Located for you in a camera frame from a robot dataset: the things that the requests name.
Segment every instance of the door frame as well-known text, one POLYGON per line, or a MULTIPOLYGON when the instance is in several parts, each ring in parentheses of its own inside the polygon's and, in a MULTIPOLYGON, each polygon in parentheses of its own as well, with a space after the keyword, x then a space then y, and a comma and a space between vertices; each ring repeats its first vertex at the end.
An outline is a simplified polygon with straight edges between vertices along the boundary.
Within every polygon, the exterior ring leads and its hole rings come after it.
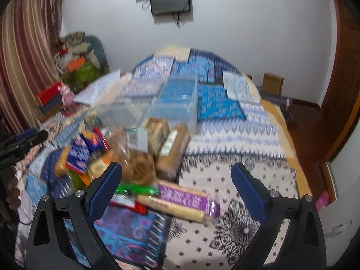
MULTIPOLYGON (((330 82, 328 89, 326 91, 326 95, 324 98, 324 102, 322 104, 322 107, 324 106, 324 103, 326 103, 330 96, 330 90, 334 81, 334 76, 337 69, 338 59, 339 59, 339 51, 340 51, 340 41, 341 41, 341 22, 340 22, 340 13, 339 13, 339 1, 334 0, 335 2, 335 10, 336 10, 336 23, 337 23, 337 40, 336 40, 336 52, 335 52, 335 60, 334 60, 334 67, 331 74, 330 82)), ((349 116, 349 119, 347 120, 344 129, 341 131, 340 135, 334 142, 334 144, 331 146, 330 150, 327 152, 327 154, 324 156, 323 159, 321 159, 319 163, 320 170, 323 172, 323 176, 325 178, 325 185, 327 187, 327 190, 329 192, 330 196, 330 202, 334 202, 337 199, 336 194, 336 188, 335 183, 332 177, 331 169, 330 169, 330 161, 334 160, 334 158, 339 154, 341 149, 344 147, 345 143, 351 136, 352 132, 354 131, 356 124, 358 123, 360 117, 360 92, 358 94, 358 97, 356 98, 354 108, 351 111, 351 114, 349 116)))

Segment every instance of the human hand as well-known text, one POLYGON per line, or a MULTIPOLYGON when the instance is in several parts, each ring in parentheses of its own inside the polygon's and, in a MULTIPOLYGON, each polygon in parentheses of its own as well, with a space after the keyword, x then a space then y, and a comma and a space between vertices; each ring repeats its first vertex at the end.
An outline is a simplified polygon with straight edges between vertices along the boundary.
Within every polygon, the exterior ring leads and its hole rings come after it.
POLYGON ((6 201, 9 204, 9 208, 14 210, 20 206, 21 201, 19 199, 20 190, 16 187, 16 185, 18 184, 18 179, 15 177, 16 174, 15 167, 12 167, 12 172, 13 172, 13 177, 10 179, 7 185, 9 194, 6 198, 6 201))

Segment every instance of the curtain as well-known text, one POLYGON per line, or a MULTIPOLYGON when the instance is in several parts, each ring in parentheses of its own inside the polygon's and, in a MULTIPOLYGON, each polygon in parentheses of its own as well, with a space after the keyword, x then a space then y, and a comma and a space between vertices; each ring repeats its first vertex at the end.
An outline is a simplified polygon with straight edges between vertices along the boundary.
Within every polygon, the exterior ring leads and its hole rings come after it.
POLYGON ((35 96, 59 80, 53 54, 59 43, 62 0, 11 0, 0 16, 0 128, 38 127, 35 96))

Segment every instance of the bed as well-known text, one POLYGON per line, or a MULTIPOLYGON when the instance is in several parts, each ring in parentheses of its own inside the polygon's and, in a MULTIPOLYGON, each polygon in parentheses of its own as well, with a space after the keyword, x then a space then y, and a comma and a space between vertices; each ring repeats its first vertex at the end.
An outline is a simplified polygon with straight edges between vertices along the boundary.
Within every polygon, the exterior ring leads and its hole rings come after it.
MULTIPOLYGON (((280 108, 262 100, 250 78, 210 52, 169 48, 139 63, 133 74, 134 78, 141 76, 154 82, 164 76, 181 78, 196 74, 201 97, 206 99, 215 95, 217 102, 226 106, 219 110, 218 106, 211 105, 211 101, 203 101, 208 108, 198 112, 198 118, 199 114, 201 116, 199 133, 192 136, 179 177, 179 184, 184 187, 217 194, 222 214, 214 226, 162 215, 167 226, 161 233, 162 246, 151 259, 154 263, 141 258, 141 254, 149 250, 148 244, 137 238, 139 233, 134 227, 131 236, 124 237, 119 233, 124 223, 118 220, 128 218, 124 211, 109 207, 103 219, 95 223, 95 228, 123 269, 231 269, 259 228, 231 181, 232 165, 242 162, 267 188, 277 189, 283 196, 301 198, 304 194, 311 195, 280 108)), ((152 85, 147 92, 156 93, 158 85, 152 85)), ((68 145, 86 110, 86 106, 80 106, 71 118, 64 119, 58 114, 44 123, 43 128, 53 129, 49 140, 41 151, 34 149, 18 166, 24 173, 25 192, 34 204, 42 194, 49 192, 49 182, 41 179, 46 159, 68 145)), ((154 214, 146 220, 136 219, 136 224, 152 226, 156 218, 154 214)), ((276 259, 288 226, 289 220, 284 220, 266 263, 276 259)), ((28 229, 21 230, 26 236, 28 229)), ((74 249, 86 264, 81 251, 74 249)))

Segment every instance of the metal screw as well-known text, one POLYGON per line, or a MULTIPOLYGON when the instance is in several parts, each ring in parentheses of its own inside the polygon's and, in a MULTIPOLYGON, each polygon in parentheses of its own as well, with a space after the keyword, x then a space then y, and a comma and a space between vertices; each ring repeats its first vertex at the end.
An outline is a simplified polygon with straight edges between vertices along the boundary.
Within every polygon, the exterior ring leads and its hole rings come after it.
POLYGON ((308 202, 311 202, 313 200, 313 198, 310 195, 304 195, 305 200, 308 202))
POLYGON ((279 196, 279 192, 277 190, 270 190, 270 195, 276 198, 279 196))
POLYGON ((84 195, 84 190, 77 190, 76 192, 75 192, 75 196, 77 196, 77 197, 81 197, 82 195, 84 195))
POLYGON ((44 196, 41 197, 41 201, 45 202, 47 200, 49 200, 50 196, 48 194, 45 194, 44 196))

